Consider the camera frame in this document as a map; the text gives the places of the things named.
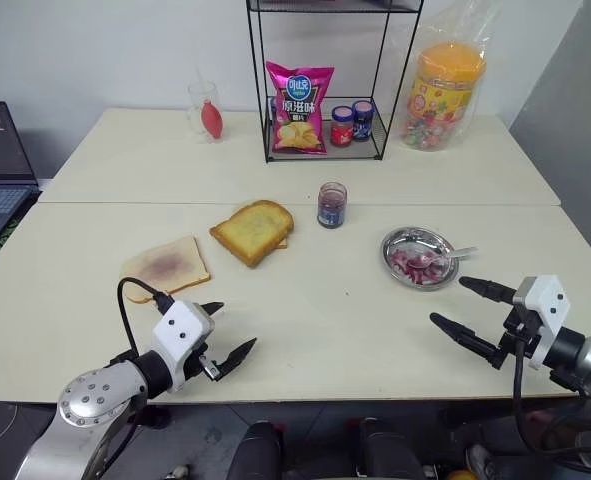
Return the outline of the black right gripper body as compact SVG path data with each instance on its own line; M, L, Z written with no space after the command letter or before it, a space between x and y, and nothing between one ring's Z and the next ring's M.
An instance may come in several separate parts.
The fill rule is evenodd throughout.
M517 356L517 344L524 344L523 356L531 359L540 340L543 322L539 314L523 306L514 306L503 323L505 328L497 351L492 357L492 366L499 370L509 354Z

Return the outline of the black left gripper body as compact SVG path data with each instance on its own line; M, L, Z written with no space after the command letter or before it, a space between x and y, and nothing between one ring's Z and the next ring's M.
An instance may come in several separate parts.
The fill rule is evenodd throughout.
M184 375L186 380L200 374L216 380L220 376L218 366L206 356L206 340L215 329L214 314L209 316L200 305L187 303L183 307L180 338L185 341L189 350L183 363Z

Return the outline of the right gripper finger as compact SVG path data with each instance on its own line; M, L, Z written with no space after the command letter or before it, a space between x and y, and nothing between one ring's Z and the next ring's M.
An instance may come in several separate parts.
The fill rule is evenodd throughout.
M492 300L496 303L513 304L516 290L508 286L470 276L461 276L459 284L475 292L479 296Z
M478 337L476 333L464 325L447 319L439 313L431 313L430 321L455 343L484 358L494 368L497 368L495 356L496 346Z

